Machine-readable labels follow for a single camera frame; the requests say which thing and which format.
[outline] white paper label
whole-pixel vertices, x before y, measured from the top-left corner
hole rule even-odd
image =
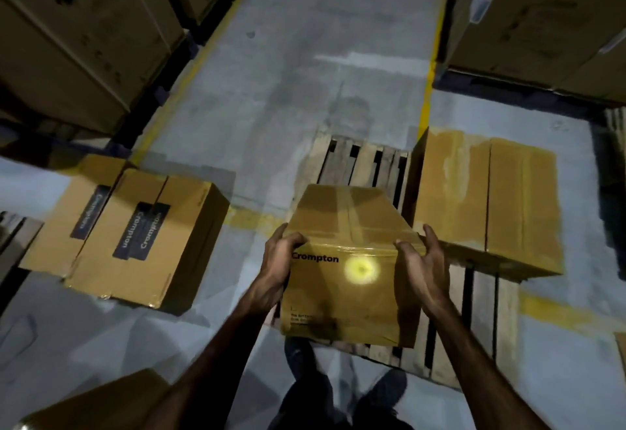
[[[600,48],[598,51],[599,54],[606,54],[610,50],[612,50],[615,46],[617,46],[620,42],[626,39],[626,28],[620,31],[617,36],[607,42],[604,46]]]
[[[471,0],[471,5],[469,6],[469,19],[472,24],[478,24],[483,20],[484,14],[491,6],[491,2],[493,0]]]

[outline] person's left arm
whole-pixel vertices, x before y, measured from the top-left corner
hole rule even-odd
[[[278,303],[300,233],[282,238],[283,224],[265,243],[261,271],[198,359],[148,415],[143,430],[223,428],[265,316]]]

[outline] finger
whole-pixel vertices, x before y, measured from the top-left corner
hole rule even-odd
[[[413,245],[400,239],[395,241],[395,248],[397,248],[399,252],[402,252],[406,258],[410,257],[414,253],[417,253],[417,251],[413,248]]]
[[[424,234],[426,236],[426,239],[424,240],[424,245],[426,245],[426,253],[430,252],[431,250],[441,249],[437,235],[434,233],[433,228],[430,227],[428,224],[424,224]]]
[[[284,238],[284,241],[289,245],[289,248],[291,250],[293,250],[296,245],[301,245],[308,242],[307,238],[300,234],[300,232],[292,232]]]
[[[267,240],[267,243],[277,243],[278,240],[282,239],[282,235],[285,233],[285,229],[287,228],[289,224],[288,223],[283,223],[280,226],[278,226],[278,228],[274,231],[274,233],[272,234],[272,236]]]

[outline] concrete floor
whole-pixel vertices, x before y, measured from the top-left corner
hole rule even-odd
[[[414,145],[440,9],[441,0],[241,0],[201,65],[184,73],[169,113],[159,113],[171,114],[167,126],[139,144],[149,146],[144,168],[214,181],[250,220],[223,227],[194,306],[181,318],[31,274],[0,322],[0,430],[144,367],[176,379],[258,272],[268,218],[285,215],[318,128]],[[582,330],[567,318],[521,315],[518,390],[555,429],[623,427],[626,384],[611,331],[626,329],[626,284],[600,218],[590,125],[438,91],[430,104],[431,125],[557,154],[567,274],[523,289],[533,302],[544,297],[593,313],[599,325]],[[0,164],[0,174],[11,168]],[[29,171],[3,174],[9,181],[0,205],[39,216],[67,180],[46,174],[53,192],[33,192],[30,205],[13,187],[20,176],[32,179]],[[263,329],[229,428],[262,429],[276,415],[293,383],[282,346],[277,331]],[[316,354],[343,410],[387,369],[330,348]],[[400,418],[419,430],[474,428],[461,393],[408,380]]]

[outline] person's right arm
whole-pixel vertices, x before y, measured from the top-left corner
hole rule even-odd
[[[424,231],[424,257],[407,242],[398,241],[395,246],[406,260],[411,287],[441,337],[477,430],[549,430],[461,321],[448,294],[450,272],[443,250],[433,229],[424,225]]]

